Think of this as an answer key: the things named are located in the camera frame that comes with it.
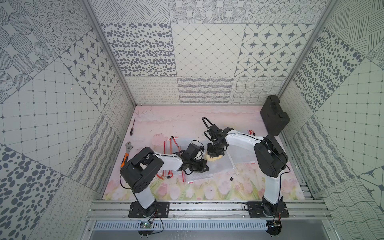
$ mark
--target patterned wall tile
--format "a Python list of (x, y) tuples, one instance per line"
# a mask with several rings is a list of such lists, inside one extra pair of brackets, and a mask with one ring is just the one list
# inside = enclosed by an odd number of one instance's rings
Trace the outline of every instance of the patterned wall tile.
[(172, 31), (166, 23), (103, 23), (124, 76), (176, 76)]
[(65, 174), (100, 114), (56, 59), (2, 104), (1, 141)]
[(1, 235), (27, 239), (42, 219), (64, 175), (4, 145), (0, 151)]
[(111, 125), (120, 139), (124, 139), (134, 109), (135, 107), (130, 98), (118, 81), (115, 91), (104, 106), (102, 115), (107, 118), (107, 122)]
[(290, 140), (312, 192), (319, 192), (356, 176), (313, 115)]
[(57, 54), (18, 4), (2, 3), (0, 12), (0, 102), (3, 102), (57, 58)]
[(316, 112), (357, 174), (384, 166), (383, 81), (383, 70), (366, 58)]
[(371, 195), (381, 211), (384, 211), (383, 167), (368, 171), (359, 176), (361, 183)]
[(233, 77), (244, 25), (172, 25), (177, 76)]
[(167, 0), (91, 0), (100, 23), (169, 23)]
[(236, 76), (286, 77), (314, 24), (247, 24)]
[(101, 115), (66, 176), (100, 193), (120, 146), (121, 139)]
[(113, 93), (117, 76), (93, 30), (59, 58), (101, 112)]
[(252, 0), (253, 23), (317, 23), (328, 0)]
[(177, 78), (180, 103), (227, 104), (233, 78)]
[(248, 23), (252, 0), (168, 0), (171, 23)]
[(77, 239), (92, 200), (99, 197), (99, 193), (65, 177), (29, 239)]
[(277, 95), (285, 77), (235, 77), (229, 104), (264, 104), (269, 95)]
[(363, 55), (384, 37), (384, 3), (381, 0), (340, 0), (326, 28)]
[(78, 0), (23, 0), (22, 4), (58, 55), (91, 29)]
[(367, 58), (376, 65), (384, 69), (384, 37), (380, 42), (369, 52)]
[(362, 59), (360, 53), (324, 28), (293, 80), (315, 112)]
[(343, 239), (382, 239), (384, 214), (355, 177), (319, 192)]
[(177, 78), (125, 77), (137, 104), (179, 104)]
[(292, 81), (288, 83), (280, 97), (280, 106), (290, 118), (290, 122), (284, 128), (284, 133), (290, 140), (313, 115), (313, 112)]

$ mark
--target screwdriver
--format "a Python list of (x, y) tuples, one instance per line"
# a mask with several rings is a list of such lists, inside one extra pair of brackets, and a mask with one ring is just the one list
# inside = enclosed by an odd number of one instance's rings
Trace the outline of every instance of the screwdriver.
[(129, 133), (129, 135), (131, 135), (131, 136), (133, 134), (133, 126), (135, 125), (135, 121), (136, 121), (136, 118), (133, 120), (133, 125), (132, 125), (132, 128), (131, 128), (131, 132)]

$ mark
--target metal vent grille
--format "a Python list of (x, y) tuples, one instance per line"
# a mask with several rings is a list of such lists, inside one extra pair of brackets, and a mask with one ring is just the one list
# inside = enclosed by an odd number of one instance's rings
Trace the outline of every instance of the metal vent grille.
[[(152, 228), (140, 228), (140, 220), (97, 221), (95, 230), (162, 230), (160, 220)], [(267, 230), (265, 220), (163, 220), (166, 230)]]

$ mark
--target yellow sponge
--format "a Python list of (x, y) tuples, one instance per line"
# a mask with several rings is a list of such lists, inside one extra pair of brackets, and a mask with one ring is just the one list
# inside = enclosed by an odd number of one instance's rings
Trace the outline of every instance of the yellow sponge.
[(211, 157), (207, 153), (204, 154), (204, 159), (207, 160), (208, 162), (214, 162), (214, 161), (216, 161), (222, 157), (223, 157), (223, 155), (220, 155), (218, 157)]

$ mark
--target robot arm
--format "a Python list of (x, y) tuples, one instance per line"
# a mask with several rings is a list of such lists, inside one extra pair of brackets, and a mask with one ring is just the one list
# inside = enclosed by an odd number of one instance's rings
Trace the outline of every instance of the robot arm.
[(190, 169), (192, 172), (206, 172), (209, 170), (207, 161), (196, 160), (199, 152), (204, 148), (193, 143), (178, 154), (160, 154), (149, 147), (143, 148), (131, 160), (124, 159), (121, 164), (120, 174), (131, 187), (139, 204), (143, 208), (144, 215), (149, 217), (156, 208), (156, 200), (151, 193), (149, 184), (161, 170), (183, 171)]
[(266, 175), (265, 192), (263, 196), (264, 214), (267, 217), (273, 217), (279, 201), (282, 201), (282, 195), (280, 193), (281, 175), (288, 161), (287, 155), (275, 137), (272, 135), (263, 138), (255, 137), (238, 132), (229, 127), (221, 130), (207, 118), (203, 117), (202, 120), (208, 128), (207, 133), (210, 137), (208, 137), (206, 133), (204, 134), (212, 141), (212, 144), (208, 143), (207, 146), (207, 153), (210, 157), (224, 155), (229, 145), (242, 147), (251, 151), (253, 149), (255, 151), (260, 170)]

